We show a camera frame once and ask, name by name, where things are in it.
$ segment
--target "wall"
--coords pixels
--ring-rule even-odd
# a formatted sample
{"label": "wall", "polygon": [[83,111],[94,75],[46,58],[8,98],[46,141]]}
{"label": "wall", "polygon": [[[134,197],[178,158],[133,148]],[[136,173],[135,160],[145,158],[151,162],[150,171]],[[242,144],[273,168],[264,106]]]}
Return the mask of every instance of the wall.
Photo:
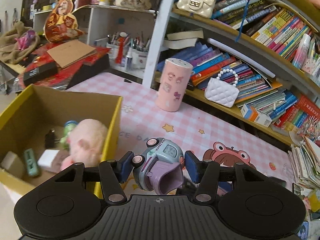
{"label": "wall", "polygon": [[22,5],[22,0],[0,0],[0,20],[1,20],[2,33],[4,33],[4,30],[5,30],[4,12],[6,10],[8,11],[8,30],[10,30],[12,16],[13,16],[13,9],[17,8],[18,19],[20,19],[21,5]]}

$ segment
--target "cream quilted handbag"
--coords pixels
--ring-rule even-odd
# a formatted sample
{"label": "cream quilted handbag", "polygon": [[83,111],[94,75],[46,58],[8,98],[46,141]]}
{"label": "cream quilted handbag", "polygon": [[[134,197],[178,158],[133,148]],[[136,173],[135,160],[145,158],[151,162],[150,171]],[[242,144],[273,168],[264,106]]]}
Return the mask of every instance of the cream quilted handbag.
{"label": "cream quilted handbag", "polygon": [[[225,72],[232,72],[235,75],[236,80],[234,84],[231,85],[220,80],[221,75]],[[232,107],[239,93],[239,90],[236,88],[237,83],[238,75],[235,71],[230,69],[221,70],[217,78],[210,78],[204,92],[204,97],[220,105]]]}
{"label": "cream quilted handbag", "polygon": [[211,18],[216,0],[179,0],[177,7],[180,10]]}

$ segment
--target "toy car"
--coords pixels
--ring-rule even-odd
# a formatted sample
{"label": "toy car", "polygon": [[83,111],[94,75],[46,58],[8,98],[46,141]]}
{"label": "toy car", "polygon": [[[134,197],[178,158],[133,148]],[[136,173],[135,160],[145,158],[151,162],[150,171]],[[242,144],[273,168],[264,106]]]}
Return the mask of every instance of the toy car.
{"label": "toy car", "polygon": [[147,141],[147,149],[132,159],[137,185],[158,195],[166,195],[183,184],[184,158],[181,148],[165,138]]}

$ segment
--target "pink cylindrical container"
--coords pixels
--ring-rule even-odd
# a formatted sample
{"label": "pink cylindrical container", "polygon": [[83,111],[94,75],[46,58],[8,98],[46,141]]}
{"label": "pink cylindrical container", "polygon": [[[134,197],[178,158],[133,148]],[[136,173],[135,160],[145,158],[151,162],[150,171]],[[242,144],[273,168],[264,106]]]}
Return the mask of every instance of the pink cylindrical container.
{"label": "pink cylindrical container", "polygon": [[168,58],[160,79],[156,105],[168,112],[179,109],[193,66],[181,59]]}

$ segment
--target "plush toy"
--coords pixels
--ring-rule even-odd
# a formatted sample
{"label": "plush toy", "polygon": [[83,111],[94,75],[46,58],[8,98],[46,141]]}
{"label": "plush toy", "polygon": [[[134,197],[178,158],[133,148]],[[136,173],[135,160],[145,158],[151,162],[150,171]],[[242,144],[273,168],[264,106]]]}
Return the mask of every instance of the plush toy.
{"label": "plush toy", "polygon": [[61,170],[73,163],[84,163],[85,167],[97,166],[107,136],[107,127],[98,120],[81,121],[68,136],[70,155],[61,164]]}

